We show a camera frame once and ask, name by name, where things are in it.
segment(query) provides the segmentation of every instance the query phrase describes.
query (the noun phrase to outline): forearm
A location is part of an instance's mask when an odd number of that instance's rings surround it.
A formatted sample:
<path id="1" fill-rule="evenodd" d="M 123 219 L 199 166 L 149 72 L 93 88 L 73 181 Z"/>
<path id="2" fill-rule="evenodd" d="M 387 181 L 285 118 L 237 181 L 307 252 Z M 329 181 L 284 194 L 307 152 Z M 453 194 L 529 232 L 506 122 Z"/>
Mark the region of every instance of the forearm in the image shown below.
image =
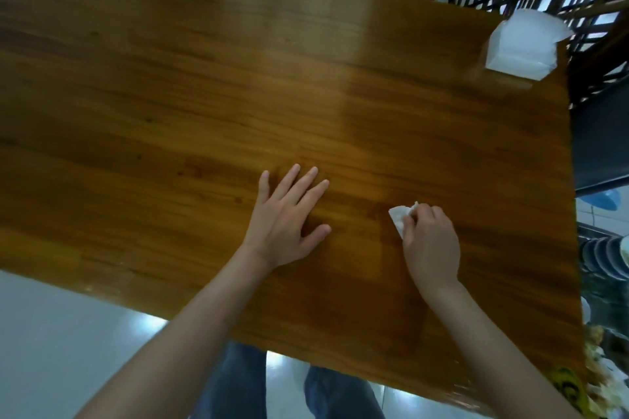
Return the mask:
<path id="1" fill-rule="evenodd" d="M 184 309 L 147 343 L 77 419 L 185 418 L 226 337 L 268 275 L 242 247 Z"/>
<path id="2" fill-rule="evenodd" d="M 498 417 L 580 418 L 460 283 L 429 304 L 458 344 Z"/>

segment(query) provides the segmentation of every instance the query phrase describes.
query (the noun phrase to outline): stack of bowls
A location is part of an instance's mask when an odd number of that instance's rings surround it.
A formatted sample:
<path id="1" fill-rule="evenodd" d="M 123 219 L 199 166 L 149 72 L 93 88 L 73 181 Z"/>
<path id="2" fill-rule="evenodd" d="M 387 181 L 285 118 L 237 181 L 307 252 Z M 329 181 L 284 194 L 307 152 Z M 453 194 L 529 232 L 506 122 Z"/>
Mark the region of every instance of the stack of bowls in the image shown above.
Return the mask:
<path id="1" fill-rule="evenodd" d="M 629 236 L 590 239 L 579 246 L 586 270 L 619 281 L 629 280 Z"/>

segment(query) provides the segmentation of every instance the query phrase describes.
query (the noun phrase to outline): blue jeans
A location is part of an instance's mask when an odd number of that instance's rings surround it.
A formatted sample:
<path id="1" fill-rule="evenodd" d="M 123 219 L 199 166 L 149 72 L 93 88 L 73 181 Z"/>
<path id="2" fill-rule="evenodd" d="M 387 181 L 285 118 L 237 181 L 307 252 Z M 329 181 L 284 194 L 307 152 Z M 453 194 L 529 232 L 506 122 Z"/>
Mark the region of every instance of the blue jeans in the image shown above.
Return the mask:
<path id="1" fill-rule="evenodd" d="M 266 419 L 266 351 L 229 342 L 210 375 L 193 419 Z M 310 367 L 304 395 L 316 419 L 384 419 L 366 381 Z"/>

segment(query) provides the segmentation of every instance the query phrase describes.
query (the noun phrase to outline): person's right arm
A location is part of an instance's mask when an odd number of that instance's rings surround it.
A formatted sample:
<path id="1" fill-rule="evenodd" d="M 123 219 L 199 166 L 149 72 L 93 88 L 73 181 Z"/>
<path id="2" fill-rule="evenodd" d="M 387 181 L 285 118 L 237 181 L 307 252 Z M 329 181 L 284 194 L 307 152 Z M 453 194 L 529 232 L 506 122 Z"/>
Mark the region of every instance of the person's right arm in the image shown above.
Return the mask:
<path id="1" fill-rule="evenodd" d="M 404 222 L 404 255 L 411 277 L 459 346 L 498 417 L 580 419 L 457 279 L 459 239 L 444 211 L 421 204 Z"/>

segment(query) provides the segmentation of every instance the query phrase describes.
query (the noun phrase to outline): wooden table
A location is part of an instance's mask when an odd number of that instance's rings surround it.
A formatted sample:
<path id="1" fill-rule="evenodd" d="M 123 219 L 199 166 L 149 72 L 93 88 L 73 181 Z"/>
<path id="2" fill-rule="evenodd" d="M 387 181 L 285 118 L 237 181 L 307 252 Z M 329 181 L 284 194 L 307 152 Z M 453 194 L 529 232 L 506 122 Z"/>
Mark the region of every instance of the wooden table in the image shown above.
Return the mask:
<path id="1" fill-rule="evenodd" d="M 495 14 L 428 0 L 0 0 L 0 267 L 172 318 L 243 238 L 264 169 L 333 233 L 235 336 L 482 407 L 387 210 L 440 205 L 460 278 L 581 376 L 565 80 L 483 69 Z"/>

